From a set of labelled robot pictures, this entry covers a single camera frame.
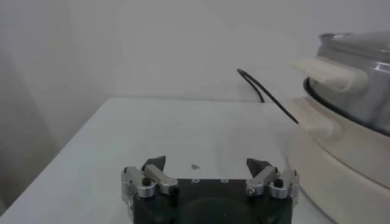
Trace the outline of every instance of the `white wall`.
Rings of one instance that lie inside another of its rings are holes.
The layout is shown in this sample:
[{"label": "white wall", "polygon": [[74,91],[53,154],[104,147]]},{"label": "white wall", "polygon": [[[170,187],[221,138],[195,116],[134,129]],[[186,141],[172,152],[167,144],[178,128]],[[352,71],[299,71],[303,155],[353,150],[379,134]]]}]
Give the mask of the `white wall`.
[{"label": "white wall", "polygon": [[0,1],[0,195],[10,203],[110,96],[280,99],[323,32],[390,28],[387,0]]}]

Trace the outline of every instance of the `white base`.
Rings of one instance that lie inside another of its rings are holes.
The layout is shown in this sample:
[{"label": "white base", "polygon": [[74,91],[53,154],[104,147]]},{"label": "white base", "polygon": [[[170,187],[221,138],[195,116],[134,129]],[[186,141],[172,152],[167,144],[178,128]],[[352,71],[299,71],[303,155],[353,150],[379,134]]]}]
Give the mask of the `white base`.
[{"label": "white base", "polygon": [[338,223],[389,223],[390,191],[341,164],[308,134],[297,131],[289,165],[307,195]]},{"label": "white base", "polygon": [[285,103],[299,125],[343,164],[390,190],[390,138],[350,121],[311,97]]}]

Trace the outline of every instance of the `black screw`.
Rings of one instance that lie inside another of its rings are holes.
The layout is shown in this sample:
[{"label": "black screw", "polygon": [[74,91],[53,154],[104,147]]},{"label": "black screw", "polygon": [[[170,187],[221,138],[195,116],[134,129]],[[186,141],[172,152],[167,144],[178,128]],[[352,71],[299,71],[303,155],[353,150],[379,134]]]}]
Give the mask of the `black screw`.
[{"label": "black screw", "polygon": [[171,187],[169,188],[169,194],[170,194],[171,196],[173,196],[173,197],[177,197],[177,196],[179,195],[179,192],[180,192],[180,190],[179,190],[179,188],[176,187],[176,186],[171,186]]},{"label": "black screw", "polygon": [[276,180],[274,180],[274,186],[277,187],[277,188],[283,187],[283,184],[284,184],[284,182],[283,182],[282,179],[276,179]]},{"label": "black screw", "polygon": [[152,185],[152,179],[150,179],[149,177],[142,178],[142,185],[143,186],[150,186],[150,185]]}]

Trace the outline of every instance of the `black cable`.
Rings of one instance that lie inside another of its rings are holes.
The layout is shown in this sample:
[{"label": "black cable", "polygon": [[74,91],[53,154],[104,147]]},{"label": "black cable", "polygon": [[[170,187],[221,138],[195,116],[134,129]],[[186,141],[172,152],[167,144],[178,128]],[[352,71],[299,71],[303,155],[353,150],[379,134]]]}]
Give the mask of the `black cable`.
[{"label": "black cable", "polygon": [[237,69],[237,72],[242,76],[244,77],[245,80],[248,81],[248,79],[253,82],[254,84],[256,84],[261,90],[263,90],[263,92],[265,94],[267,94],[267,96],[272,100],[274,101],[274,103],[289,117],[291,118],[292,121],[294,121],[295,123],[298,124],[298,121],[297,119],[290,113],[288,112],[288,110],[286,110],[286,108],[284,106],[282,106],[279,101],[277,99],[275,99],[275,97],[265,88],[263,87],[263,85],[258,82],[255,78],[253,78],[252,76],[250,76],[246,71],[242,70],[242,69]]},{"label": "black cable", "polygon": [[263,95],[261,95],[260,91],[256,88],[256,86],[245,76],[245,75],[241,75],[241,77],[251,85],[251,87],[256,91],[257,95],[259,96],[260,98],[260,102],[261,103],[264,103],[264,98],[263,98]]}]

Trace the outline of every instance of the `white pot handle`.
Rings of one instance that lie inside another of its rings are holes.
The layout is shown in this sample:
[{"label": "white pot handle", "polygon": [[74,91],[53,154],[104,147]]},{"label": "white pot handle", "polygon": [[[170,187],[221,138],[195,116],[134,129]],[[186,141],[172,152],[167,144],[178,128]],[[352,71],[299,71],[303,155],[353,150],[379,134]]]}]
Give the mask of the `white pot handle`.
[{"label": "white pot handle", "polygon": [[342,136],[342,127],[315,109],[310,100],[309,97],[291,99],[285,103],[285,107],[314,139],[319,141],[339,139]]},{"label": "white pot handle", "polygon": [[364,71],[322,57],[295,61],[292,66],[338,92],[360,91],[368,84]]}]

